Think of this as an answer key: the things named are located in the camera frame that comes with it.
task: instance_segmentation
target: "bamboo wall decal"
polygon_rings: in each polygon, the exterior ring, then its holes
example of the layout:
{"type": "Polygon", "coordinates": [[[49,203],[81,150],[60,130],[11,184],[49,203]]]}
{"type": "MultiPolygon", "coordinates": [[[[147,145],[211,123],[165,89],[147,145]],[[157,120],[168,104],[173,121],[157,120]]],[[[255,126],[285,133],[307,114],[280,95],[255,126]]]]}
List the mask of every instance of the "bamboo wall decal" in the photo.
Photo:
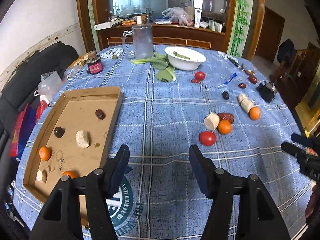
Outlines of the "bamboo wall decal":
{"type": "Polygon", "coordinates": [[[244,42],[244,26],[249,26],[248,18],[250,13],[246,9],[250,6],[246,0],[236,0],[237,3],[237,14],[236,14],[236,24],[235,29],[233,30],[232,45],[230,54],[235,57],[240,57],[239,52],[237,51],[239,45],[244,42]]]}

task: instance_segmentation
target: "screw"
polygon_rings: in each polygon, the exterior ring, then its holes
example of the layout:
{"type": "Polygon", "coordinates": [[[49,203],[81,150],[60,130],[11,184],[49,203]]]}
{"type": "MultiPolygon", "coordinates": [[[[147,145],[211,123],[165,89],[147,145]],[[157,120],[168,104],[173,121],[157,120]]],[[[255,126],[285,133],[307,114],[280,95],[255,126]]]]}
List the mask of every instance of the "screw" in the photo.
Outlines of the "screw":
{"type": "Polygon", "coordinates": [[[96,174],[96,175],[100,175],[102,173],[103,173],[103,169],[101,169],[101,168],[98,168],[98,169],[94,170],[94,174],[96,174]]]}
{"type": "Polygon", "coordinates": [[[256,174],[250,174],[250,179],[256,181],[258,180],[258,176],[256,174]]]}
{"type": "Polygon", "coordinates": [[[222,169],[222,168],[216,168],[216,173],[219,174],[219,175],[221,175],[221,174],[224,173],[224,169],[222,169]]]}
{"type": "Polygon", "coordinates": [[[61,180],[62,181],[67,181],[69,179],[69,176],[68,175],[63,175],[62,177],[61,177],[61,180]]]}

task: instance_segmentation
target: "black pouch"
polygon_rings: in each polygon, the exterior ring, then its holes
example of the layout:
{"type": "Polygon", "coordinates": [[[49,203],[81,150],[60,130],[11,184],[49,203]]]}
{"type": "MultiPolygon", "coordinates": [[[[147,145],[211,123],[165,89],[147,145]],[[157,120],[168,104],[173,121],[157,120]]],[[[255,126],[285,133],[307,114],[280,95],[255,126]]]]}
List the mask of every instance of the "black pouch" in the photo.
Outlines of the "black pouch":
{"type": "Polygon", "coordinates": [[[256,90],[259,92],[260,96],[268,103],[270,103],[276,96],[277,89],[275,85],[271,82],[260,83],[256,90]]]}

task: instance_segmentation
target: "white bowl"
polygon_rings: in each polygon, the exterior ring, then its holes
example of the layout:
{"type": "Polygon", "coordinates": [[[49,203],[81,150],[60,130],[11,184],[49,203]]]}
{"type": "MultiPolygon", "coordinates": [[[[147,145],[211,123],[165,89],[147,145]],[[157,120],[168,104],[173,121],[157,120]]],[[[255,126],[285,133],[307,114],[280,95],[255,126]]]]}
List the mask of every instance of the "white bowl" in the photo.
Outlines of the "white bowl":
{"type": "Polygon", "coordinates": [[[167,47],[164,49],[166,54],[168,54],[169,62],[172,66],[174,66],[177,69],[186,70],[186,71],[192,71],[199,67],[199,65],[202,62],[206,61],[206,58],[201,53],[193,50],[188,49],[184,47],[167,47]],[[190,59],[185,59],[181,57],[177,57],[173,54],[173,52],[176,51],[178,54],[187,56],[190,59]]]}

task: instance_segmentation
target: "green vegetable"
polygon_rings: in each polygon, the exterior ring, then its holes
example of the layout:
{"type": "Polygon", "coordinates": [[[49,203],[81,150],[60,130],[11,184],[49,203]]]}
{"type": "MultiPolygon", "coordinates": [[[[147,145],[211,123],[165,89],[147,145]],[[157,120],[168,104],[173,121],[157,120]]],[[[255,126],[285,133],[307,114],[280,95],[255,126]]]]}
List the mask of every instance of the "green vegetable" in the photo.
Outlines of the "green vegetable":
{"type": "Polygon", "coordinates": [[[175,68],[169,64],[168,55],[155,52],[154,57],[131,60],[133,64],[144,64],[147,62],[152,63],[153,67],[159,70],[156,75],[159,81],[171,82],[177,80],[174,75],[175,68]]]}
{"type": "Polygon", "coordinates": [[[132,59],[133,64],[144,64],[150,62],[156,69],[165,69],[168,66],[168,61],[159,58],[144,58],[144,59],[132,59]]]}
{"type": "Polygon", "coordinates": [[[173,52],[173,55],[175,55],[176,57],[181,57],[181,58],[185,58],[185,59],[190,59],[190,58],[187,57],[187,56],[183,56],[183,55],[178,54],[176,51],[173,52]]]}
{"type": "Polygon", "coordinates": [[[160,70],[157,73],[157,79],[162,82],[171,82],[176,81],[176,76],[174,75],[175,68],[172,66],[168,66],[164,70],[160,70]]]}
{"type": "Polygon", "coordinates": [[[155,57],[156,57],[156,58],[159,58],[159,59],[166,59],[166,60],[168,60],[168,55],[167,55],[167,54],[166,54],[166,55],[162,55],[162,54],[160,54],[160,53],[155,52],[155,57]]]}

